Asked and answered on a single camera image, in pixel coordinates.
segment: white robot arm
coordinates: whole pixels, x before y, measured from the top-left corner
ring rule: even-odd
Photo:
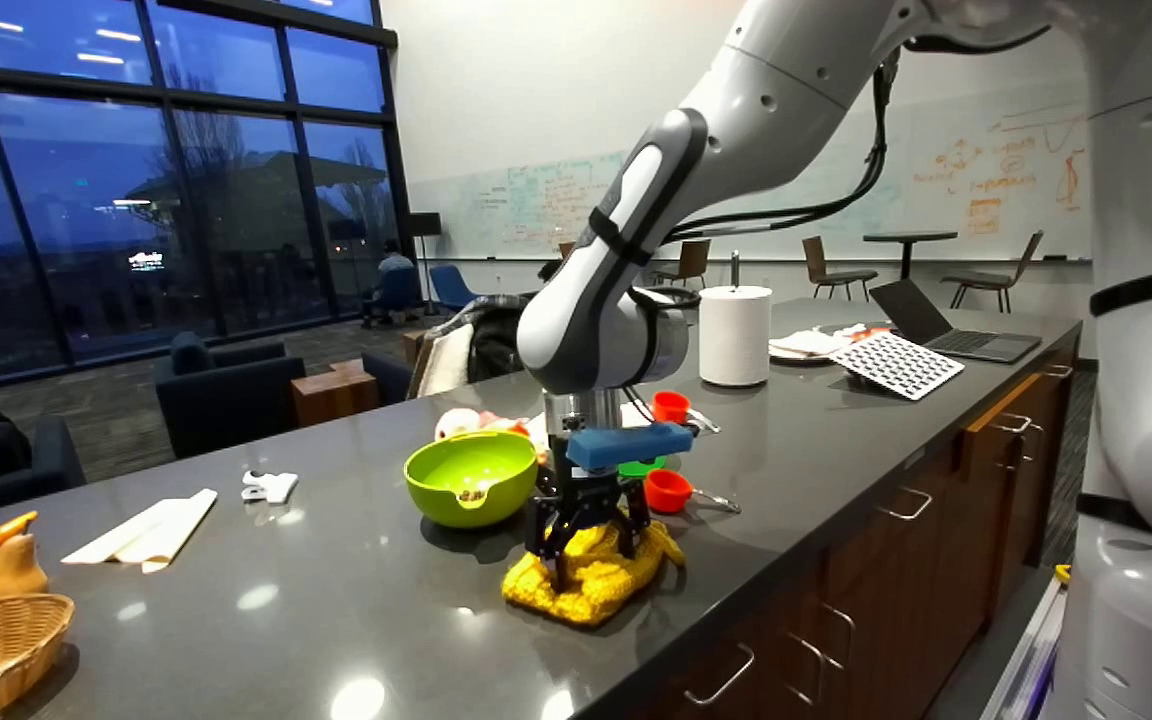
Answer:
[[[622,429],[609,397],[687,352],[680,318],[634,293],[672,230],[810,168],[901,43],[994,52],[1044,25],[1086,39],[1091,76],[1099,361],[1057,716],[1152,716],[1152,0],[750,0],[515,341],[534,378],[572,397],[572,425]]]

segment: lime green bowl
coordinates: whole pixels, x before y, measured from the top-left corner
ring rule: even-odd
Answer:
[[[515,518],[538,490],[527,436],[457,436],[423,446],[405,463],[413,505],[442,527],[488,527]]]

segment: table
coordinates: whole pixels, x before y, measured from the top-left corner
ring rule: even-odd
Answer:
[[[294,404],[300,425],[323,425],[337,415],[369,414],[381,404],[381,384],[378,378],[363,372],[359,361],[331,364],[329,372],[315,378],[298,378],[294,379]]]
[[[901,246],[901,280],[910,280],[914,246],[958,241],[959,234],[872,234],[865,246]]]
[[[963,328],[1033,332],[1052,350],[1073,319],[972,318]],[[865,306],[782,306],[771,332],[881,319]],[[549,716],[605,709],[701,629],[723,623],[769,571],[858,523],[859,497],[901,490],[928,448],[1033,364],[967,364],[922,404],[848,387],[842,369],[775,364],[757,391],[695,379],[691,361],[653,387],[680,387],[723,431],[680,463],[742,518],[678,520],[687,576],[661,579],[602,632],[575,632],[499,600],[526,523],[442,533],[405,491],[405,458],[442,414],[539,414],[534,378],[499,378],[429,402],[266,436],[273,468],[300,474],[294,505],[239,505],[243,446],[0,508],[41,508],[37,545],[76,600],[76,666],[28,711],[83,716]],[[221,500],[173,568],[67,568],[60,556],[164,497]]]

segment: laptop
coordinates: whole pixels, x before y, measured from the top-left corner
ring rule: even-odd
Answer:
[[[872,301],[891,318],[904,341],[917,341],[939,357],[980,361],[980,364],[1017,364],[1033,350],[1040,350],[1035,338],[952,328],[914,280],[872,290]]]

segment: paper towel roll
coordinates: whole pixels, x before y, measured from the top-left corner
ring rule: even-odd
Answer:
[[[769,379],[771,290],[722,283],[701,293],[701,379],[750,387]]]

